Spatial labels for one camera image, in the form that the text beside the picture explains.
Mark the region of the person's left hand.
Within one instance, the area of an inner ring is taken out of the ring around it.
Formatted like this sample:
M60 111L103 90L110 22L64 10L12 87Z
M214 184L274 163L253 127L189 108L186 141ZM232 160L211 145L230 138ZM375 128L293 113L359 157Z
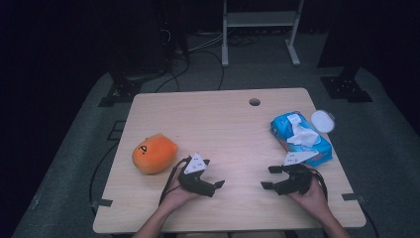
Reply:
M177 169L167 190L164 192L162 202L158 206L165 213L171 214L177 208L183 206L188 201L198 197L197 193L185 190L178 181L181 169Z

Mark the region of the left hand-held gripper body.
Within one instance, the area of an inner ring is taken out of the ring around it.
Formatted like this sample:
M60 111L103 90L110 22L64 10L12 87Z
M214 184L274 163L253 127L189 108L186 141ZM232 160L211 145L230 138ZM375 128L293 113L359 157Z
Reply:
M178 176L180 185L187 191L212 197L215 193L214 184L201 179L207 167L200 154L195 153L186 159L186 165Z

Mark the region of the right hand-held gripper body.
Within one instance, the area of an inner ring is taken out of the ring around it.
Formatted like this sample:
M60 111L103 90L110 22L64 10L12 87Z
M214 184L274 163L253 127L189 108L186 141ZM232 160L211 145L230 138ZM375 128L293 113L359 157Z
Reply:
M283 173L287 173L289 178L273 185L273 189L278 195L290 194L294 192L306 193L309 190L312 173L303 165L303 162L318 155L318 152L289 152L286 154L282 164Z

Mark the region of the person's right hand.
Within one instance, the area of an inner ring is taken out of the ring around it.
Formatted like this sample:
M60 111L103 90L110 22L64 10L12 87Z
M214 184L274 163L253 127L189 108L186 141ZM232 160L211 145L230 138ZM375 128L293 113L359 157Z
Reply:
M331 218L332 213L322 186L314 176L311 177L310 187L306 193L294 192L289 194L288 197L319 222L326 222Z

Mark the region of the grey tape strip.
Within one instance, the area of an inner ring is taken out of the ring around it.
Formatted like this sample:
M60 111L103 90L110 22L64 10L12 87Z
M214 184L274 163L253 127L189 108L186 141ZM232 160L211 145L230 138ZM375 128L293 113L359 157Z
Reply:
M363 195L356 193L343 193L342 198L344 201L355 200L359 203L366 203L368 201Z
M106 207L110 207L113 203L113 200L111 199L98 199L98 200L93 200L90 204L90 206L92 208L97 208L99 206L106 206Z

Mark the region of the orange plush toy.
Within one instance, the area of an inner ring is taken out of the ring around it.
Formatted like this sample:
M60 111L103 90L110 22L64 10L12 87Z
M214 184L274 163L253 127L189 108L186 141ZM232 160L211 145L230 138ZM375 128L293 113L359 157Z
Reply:
M178 146L164 134L157 133L140 143L132 154L135 167L152 175L165 170L174 160Z

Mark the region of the blue wet wipe pack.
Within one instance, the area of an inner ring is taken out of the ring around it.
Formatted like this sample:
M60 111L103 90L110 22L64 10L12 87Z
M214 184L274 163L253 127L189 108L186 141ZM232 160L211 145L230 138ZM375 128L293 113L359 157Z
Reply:
M287 142L287 139L293 135L292 125L300 124L304 128L312 129L319 134L319 138L315 145L306 147L301 145L293 145ZM311 167L318 167L327 161L333 159L333 149L331 143L317 131L310 121L308 121L300 112L292 111L275 117L270 122L270 132L284 150L289 152L318 152L318 155L303 162Z

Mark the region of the white metal stand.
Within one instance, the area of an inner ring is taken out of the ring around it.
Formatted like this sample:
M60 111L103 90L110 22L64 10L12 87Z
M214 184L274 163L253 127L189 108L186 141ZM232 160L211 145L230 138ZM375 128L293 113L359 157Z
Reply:
M291 62L300 66L301 62L294 47L302 9L305 0L298 0L294 11L279 12L229 12L228 0L223 1L222 21L222 47L221 65L229 65L228 30L233 28L264 28L264 27L290 27L291 34L284 42L286 44Z

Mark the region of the white wet wipe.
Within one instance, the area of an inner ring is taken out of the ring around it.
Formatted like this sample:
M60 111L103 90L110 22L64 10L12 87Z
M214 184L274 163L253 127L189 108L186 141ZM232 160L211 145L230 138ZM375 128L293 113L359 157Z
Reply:
M292 125L293 135L287 139L288 143L312 147L316 144L319 134L312 129L304 128L300 124Z

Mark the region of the black stand base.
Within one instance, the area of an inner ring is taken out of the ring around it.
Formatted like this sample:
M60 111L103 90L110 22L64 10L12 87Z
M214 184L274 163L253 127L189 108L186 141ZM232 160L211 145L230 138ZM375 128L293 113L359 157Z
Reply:
M124 82L113 82L98 106L112 107L116 103L130 103L141 92L142 86L143 84L139 80L126 79Z
M332 99L347 99L351 103L372 102L371 97L356 82L358 66L345 66L338 75L322 76L321 81Z

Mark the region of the dark equipment rack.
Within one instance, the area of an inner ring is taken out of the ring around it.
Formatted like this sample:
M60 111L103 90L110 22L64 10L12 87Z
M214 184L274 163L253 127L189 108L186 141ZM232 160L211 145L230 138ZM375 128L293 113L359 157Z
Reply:
M119 47L129 73L159 72L180 51L189 60L184 0L116 0Z

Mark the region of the white oval plastic lid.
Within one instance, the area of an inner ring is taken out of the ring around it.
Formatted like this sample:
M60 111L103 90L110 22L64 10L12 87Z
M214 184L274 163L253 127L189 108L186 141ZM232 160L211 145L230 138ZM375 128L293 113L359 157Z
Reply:
M330 133L335 129L334 116L324 110L317 110L311 115L311 123L321 133Z

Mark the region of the black tape rectangle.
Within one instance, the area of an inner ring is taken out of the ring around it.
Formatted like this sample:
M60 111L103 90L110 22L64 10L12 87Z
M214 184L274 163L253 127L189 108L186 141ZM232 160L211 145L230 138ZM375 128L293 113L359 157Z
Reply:
M120 141L124 132L126 122L124 120L116 120L108 134L108 141Z

